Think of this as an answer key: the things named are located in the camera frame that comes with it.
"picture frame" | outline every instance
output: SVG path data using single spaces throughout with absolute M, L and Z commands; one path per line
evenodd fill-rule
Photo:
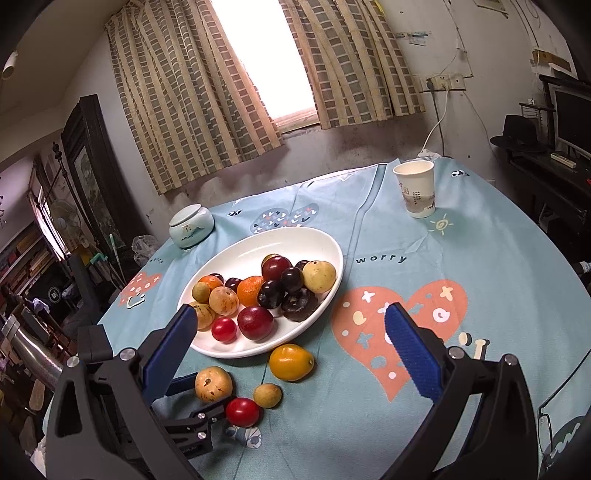
M 98 95 L 80 97 L 61 133 L 61 141 L 76 194 L 98 248 L 115 260 L 112 233 L 127 279 L 137 271 L 131 244 L 147 229 L 113 152 Z

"sun doodle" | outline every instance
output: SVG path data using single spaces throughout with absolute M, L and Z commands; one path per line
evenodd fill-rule
M 453 223 L 450 223 L 449 220 L 446 217 L 447 217 L 447 214 L 444 213 L 443 214 L 443 218 L 441 220 L 438 220 L 437 222 L 433 222 L 433 220 L 431 220 L 430 222 L 435 225 L 435 228 L 433 230 L 429 230 L 429 231 L 430 232 L 434 232 L 435 230 L 438 230 L 438 231 L 441 232 L 441 235 L 445 235 L 444 230 L 448 226 L 453 225 Z

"computer monitor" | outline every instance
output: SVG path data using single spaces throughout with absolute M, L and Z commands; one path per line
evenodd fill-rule
M 591 159 L 591 95 L 554 90 L 556 140 Z

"curtain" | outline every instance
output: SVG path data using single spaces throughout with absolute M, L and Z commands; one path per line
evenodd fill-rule
M 279 0 L 322 128 L 424 112 L 419 88 L 375 0 Z
M 131 0 L 105 28 L 121 102 L 159 194 L 282 144 L 210 0 Z

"heart pattern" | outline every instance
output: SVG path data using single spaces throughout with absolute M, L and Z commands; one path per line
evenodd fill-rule
M 251 225 L 252 233 L 261 233 L 275 228 L 308 225 L 320 208 L 311 203 L 289 213 L 283 208 L 271 208 L 262 212 Z
M 462 323 L 468 298 L 460 284 L 437 280 L 419 288 L 408 301 L 388 288 L 359 287 L 336 303 L 331 317 L 336 341 L 375 376 L 390 402 L 410 380 L 384 326 L 385 309 L 395 302 L 419 327 L 430 328 L 445 342 Z
M 155 273 L 147 276 L 145 272 L 139 272 L 123 291 L 119 294 L 119 307 L 126 305 L 133 297 L 138 297 L 153 288 L 162 278 L 162 275 Z

